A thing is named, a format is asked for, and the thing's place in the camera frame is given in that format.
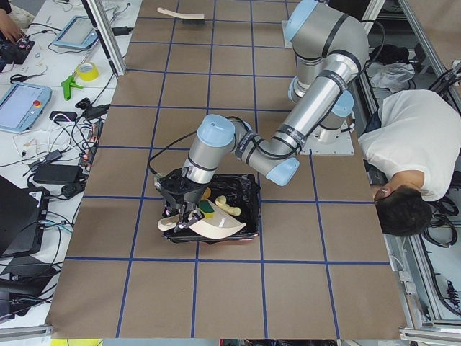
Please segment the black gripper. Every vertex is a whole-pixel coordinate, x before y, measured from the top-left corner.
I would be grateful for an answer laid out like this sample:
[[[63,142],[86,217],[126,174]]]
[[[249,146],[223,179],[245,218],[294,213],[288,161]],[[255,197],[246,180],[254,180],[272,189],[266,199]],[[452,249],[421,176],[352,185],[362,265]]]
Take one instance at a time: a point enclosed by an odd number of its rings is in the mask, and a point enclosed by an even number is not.
[[[187,229],[205,216],[198,208],[206,185],[182,176],[182,169],[174,169],[165,176],[156,174],[154,185],[164,199],[164,215],[177,216],[175,231]]]

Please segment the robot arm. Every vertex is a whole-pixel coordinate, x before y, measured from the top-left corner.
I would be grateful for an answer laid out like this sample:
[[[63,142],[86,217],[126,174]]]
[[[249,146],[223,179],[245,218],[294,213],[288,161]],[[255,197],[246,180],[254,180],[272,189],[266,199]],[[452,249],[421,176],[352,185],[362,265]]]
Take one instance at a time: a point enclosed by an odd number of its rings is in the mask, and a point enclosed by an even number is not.
[[[287,185],[300,162],[311,133],[346,98],[351,81],[360,75],[368,58],[368,38],[357,18],[319,1],[300,1],[284,28],[284,38],[296,56],[297,73],[287,97],[291,106],[269,140],[238,117],[206,115],[182,167],[155,176],[164,200],[163,231],[195,229],[205,222],[199,203],[222,159],[238,160],[276,185]]]

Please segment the person hand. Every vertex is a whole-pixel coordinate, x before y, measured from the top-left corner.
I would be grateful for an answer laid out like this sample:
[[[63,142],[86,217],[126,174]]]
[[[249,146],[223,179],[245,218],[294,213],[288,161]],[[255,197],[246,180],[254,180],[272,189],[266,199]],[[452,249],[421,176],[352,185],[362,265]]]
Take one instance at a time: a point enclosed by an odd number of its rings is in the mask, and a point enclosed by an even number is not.
[[[0,9],[0,14],[1,33],[8,41],[15,44],[18,40],[24,37],[24,32],[4,9]]]

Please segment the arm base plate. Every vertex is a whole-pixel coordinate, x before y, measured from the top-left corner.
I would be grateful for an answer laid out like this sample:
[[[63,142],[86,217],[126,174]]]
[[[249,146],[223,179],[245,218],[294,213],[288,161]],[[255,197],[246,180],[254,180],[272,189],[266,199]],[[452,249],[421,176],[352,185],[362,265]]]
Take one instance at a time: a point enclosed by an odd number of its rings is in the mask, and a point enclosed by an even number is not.
[[[348,121],[345,120],[336,130],[326,130],[318,126],[307,138],[300,153],[316,156],[353,156],[355,152]]]

